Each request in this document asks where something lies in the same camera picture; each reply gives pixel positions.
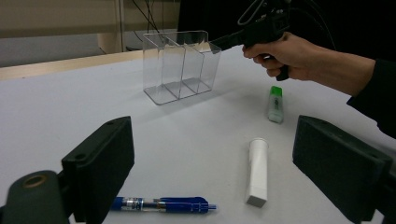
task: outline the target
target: person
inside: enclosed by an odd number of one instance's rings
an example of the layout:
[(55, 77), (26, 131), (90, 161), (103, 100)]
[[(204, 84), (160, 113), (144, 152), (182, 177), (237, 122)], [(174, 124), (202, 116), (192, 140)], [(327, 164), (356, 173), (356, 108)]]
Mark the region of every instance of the person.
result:
[(346, 102), (396, 139), (396, 63), (326, 49), (289, 32), (270, 43), (242, 48), (269, 77), (289, 67), (289, 77), (310, 80), (351, 96)]

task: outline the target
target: clear acrylic organizer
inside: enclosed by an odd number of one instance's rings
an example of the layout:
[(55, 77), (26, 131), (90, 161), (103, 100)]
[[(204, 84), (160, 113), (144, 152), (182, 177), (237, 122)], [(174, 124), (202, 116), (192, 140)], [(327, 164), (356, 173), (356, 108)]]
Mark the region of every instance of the clear acrylic organizer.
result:
[(205, 31), (143, 35), (144, 92), (156, 104), (211, 91), (221, 49)]

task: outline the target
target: small green object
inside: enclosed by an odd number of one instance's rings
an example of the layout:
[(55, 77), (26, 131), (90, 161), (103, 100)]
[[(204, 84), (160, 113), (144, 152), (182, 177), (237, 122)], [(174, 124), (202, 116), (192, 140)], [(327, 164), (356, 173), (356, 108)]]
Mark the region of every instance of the small green object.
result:
[(278, 86), (271, 87), (271, 95), (282, 96), (282, 88)]

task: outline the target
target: white tabletop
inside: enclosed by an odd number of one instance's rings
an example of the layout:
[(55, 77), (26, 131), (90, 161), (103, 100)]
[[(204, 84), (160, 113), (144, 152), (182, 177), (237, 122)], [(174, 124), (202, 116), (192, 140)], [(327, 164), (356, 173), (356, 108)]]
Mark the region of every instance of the white tabletop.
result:
[[(142, 81), (141, 59), (0, 81), (1, 204), (15, 180), (60, 172), (69, 151), (123, 116), (132, 118), (135, 165), (120, 196), (202, 196), (218, 209), (205, 215), (110, 212), (105, 223), (350, 223), (292, 163), (299, 115), (327, 120), (396, 158), (396, 140), (346, 105), (347, 95), (313, 82), (277, 82), (240, 47), (222, 52), (213, 91), (155, 105)], [(273, 85), (283, 89), (281, 124), (266, 117)], [(255, 137), (269, 143), (263, 208), (244, 202), (248, 143)], [(381, 221), (376, 212), (368, 223)]]

